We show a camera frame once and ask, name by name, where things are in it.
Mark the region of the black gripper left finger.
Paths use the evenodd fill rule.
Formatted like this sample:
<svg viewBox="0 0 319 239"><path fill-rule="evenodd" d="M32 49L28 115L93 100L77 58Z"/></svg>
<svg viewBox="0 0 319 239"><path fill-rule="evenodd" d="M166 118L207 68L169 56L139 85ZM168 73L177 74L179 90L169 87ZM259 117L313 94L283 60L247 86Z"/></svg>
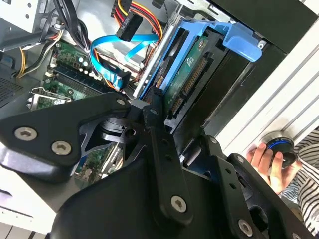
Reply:
<svg viewBox="0 0 319 239"><path fill-rule="evenodd" d="M2 119L0 164L60 183L70 179L81 157L112 142L126 146L122 169L141 159L179 160L163 124L160 89L150 89L143 108L111 92Z"/></svg>

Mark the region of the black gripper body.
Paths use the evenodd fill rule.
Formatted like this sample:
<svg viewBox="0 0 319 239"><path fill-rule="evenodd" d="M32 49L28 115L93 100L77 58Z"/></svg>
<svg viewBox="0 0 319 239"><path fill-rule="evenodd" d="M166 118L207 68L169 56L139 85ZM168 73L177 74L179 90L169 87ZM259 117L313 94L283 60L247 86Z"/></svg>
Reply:
<svg viewBox="0 0 319 239"><path fill-rule="evenodd" d="M220 187L234 167L208 160L210 181L177 158L141 159L68 199L53 239L226 239L231 237Z"/></svg>

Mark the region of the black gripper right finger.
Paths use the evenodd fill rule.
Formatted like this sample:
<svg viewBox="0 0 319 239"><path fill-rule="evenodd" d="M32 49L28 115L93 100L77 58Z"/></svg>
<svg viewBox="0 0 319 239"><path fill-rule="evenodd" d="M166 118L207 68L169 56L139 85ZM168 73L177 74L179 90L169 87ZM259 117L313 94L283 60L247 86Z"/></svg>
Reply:
<svg viewBox="0 0 319 239"><path fill-rule="evenodd" d="M240 154L225 156L211 136L185 151L185 166L210 173L221 193L228 239L311 239L313 235Z"/></svg>

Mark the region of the person's bare hand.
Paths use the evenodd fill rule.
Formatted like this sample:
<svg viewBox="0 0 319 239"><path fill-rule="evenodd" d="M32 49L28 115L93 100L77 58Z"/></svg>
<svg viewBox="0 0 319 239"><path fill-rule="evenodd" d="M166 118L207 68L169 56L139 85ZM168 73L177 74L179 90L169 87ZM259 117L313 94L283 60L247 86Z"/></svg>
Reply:
<svg viewBox="0 0 319 239"><path fill-rule="evenodd" d="M289 167L283 169L283 154L281 152L273 153L264 143L249 151L246 159L276 194L285 190L302 168L302 163L296 160Z"/></svg>

